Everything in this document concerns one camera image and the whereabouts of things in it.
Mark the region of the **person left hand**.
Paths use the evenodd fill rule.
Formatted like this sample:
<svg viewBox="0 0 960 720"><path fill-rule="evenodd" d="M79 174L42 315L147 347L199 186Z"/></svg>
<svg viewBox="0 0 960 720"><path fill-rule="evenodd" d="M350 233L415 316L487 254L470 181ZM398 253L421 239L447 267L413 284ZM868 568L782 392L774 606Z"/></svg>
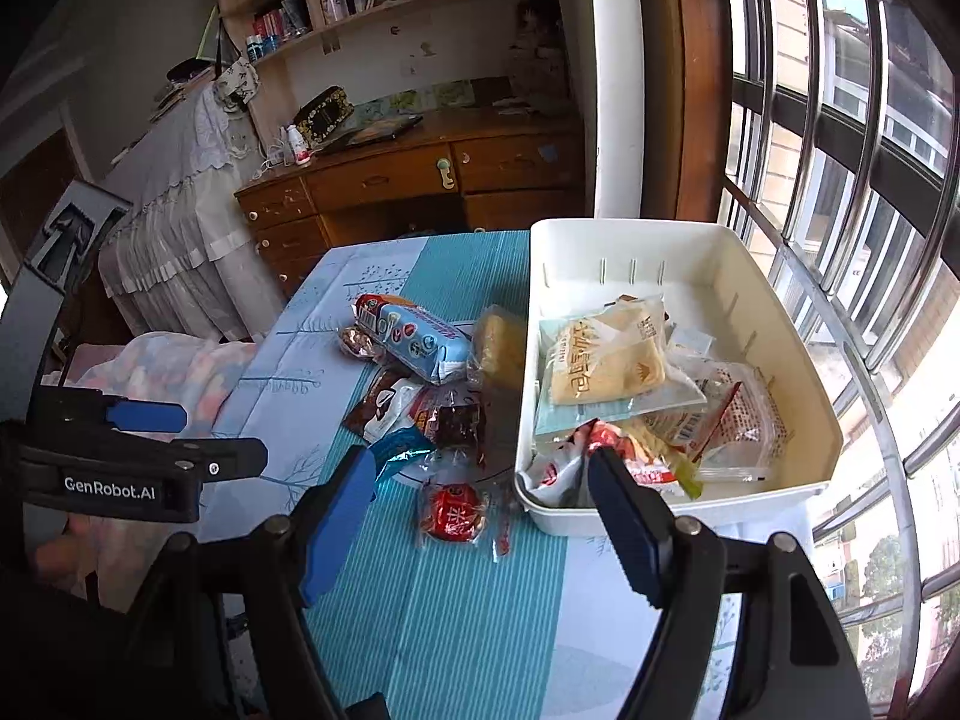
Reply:
<svg viewBox="0 0 960 720"><path fill-rule="evenodd" d="M91 517L82 514L70 514L65 530L32 553L37 577L69 592L85 585L88 575L96 569L96 562Z"/></svg>

